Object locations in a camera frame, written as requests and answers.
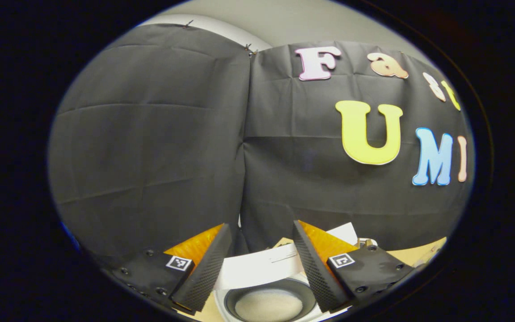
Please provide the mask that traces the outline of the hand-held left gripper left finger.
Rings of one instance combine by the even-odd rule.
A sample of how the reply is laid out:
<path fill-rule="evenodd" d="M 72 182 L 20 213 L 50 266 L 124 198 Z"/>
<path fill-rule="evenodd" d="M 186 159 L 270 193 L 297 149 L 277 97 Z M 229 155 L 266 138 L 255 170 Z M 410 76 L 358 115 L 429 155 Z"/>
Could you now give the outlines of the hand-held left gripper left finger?
<path fill-rule="evenodd" d="M 125 255 L 111 268 L 115 281 L 165 310 L 200 312 L 213 291 L 229 248 L 228 224 L 219 224 L 168 250 Z"/>

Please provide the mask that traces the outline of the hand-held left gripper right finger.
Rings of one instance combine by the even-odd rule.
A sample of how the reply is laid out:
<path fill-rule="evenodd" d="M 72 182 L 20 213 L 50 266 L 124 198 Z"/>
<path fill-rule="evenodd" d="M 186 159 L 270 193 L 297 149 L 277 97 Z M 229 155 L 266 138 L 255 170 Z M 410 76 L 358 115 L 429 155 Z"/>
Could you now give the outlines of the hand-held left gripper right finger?
<path fill-rule="evenodd" d="M 300 220 L 293 222 L 293 241 L 322 312 L 372 305 L 414 271 L 379 246 L 354 246 Z"/>

